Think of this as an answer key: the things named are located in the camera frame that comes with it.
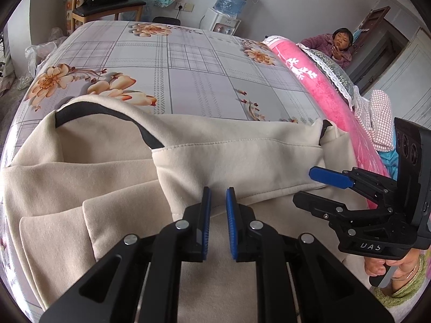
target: beige hoodie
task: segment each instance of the beige hoodie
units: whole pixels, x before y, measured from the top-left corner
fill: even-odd
[[[44,309],[124,235],[158,233],[212,190],[208,258],[183,264],[178,322],[255,322],[253,263],[230,258],[225,191],[279,233],[314,234],[364,283],[363,259],[338,251],[324,220],[292,203],[313,193],[366,208],[363,197],[312,181],[312,166],[355,166],[349,135],[322,122],[247,122],[151,115],[82,96],[47,115],[2,171],[5,209],[25,275]]]

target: woman's hand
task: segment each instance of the woman's hand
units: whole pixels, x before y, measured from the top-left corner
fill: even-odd
[[[340,49],[337,46],[333,46],[332,47],[332,55],[338,61],[341,61],[341,59],[343,59],[341,51],[340,51]]]
[[[384,268],[384,264],[389,266],[398,266],[392,278],[401,279],[397,281],[392,281],[392,289],[393,291],[397,291],[401,289],[404,285],[406,285],[410,279],[414,277],[414,273],[407,279],[408,275],[415,269],[418,270],[419,267],[419,255],[420,250],[418,249],[410,249],[408,254],[401,260],[381,260],[375,258],[365,258],[365,272],[372,277],[381,276],[386,273],[386,269]]]

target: plastic bag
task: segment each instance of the plastic bag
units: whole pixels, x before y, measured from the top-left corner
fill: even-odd
[[[25,58],[29,62],[29,74],[35,77],[40,66],[44,64],[51,54],[67,39],[63,36],[60,28],[53,28],[47,43],[40,45],[31,45],[25,49]]]
[[[15,79],[10,89],[27,90],[33,82],[33,77],[30,74],[20,76]]]
[[[154,6],[154,2],[156,0],[144,0],[146,2],[146,5],[142,9],[141,14],[141,22],[151,22],[151,13],[152,13],[152,7]],[[136,11],[130,11],[130,12],[123,12],[120,13],[120,19],[121,20],[136,20]]]

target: blue gripper pad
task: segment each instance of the blue gripper pad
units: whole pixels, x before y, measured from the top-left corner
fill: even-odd
[[[333,185],[334,187],[341,189],[351,188],[354,186],[354,182],[347,175],[318,166],[312,167],[308,175],[314,181],[321,182],[326,185]]]

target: white plastic bag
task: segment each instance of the white plastic bag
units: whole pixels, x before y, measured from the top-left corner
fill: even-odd
[[[29,62],[29,74],[35,77],[39,66],[67,39],[60,28],[53,28],[47,43],[31,45],[25,49],[25,58]]]

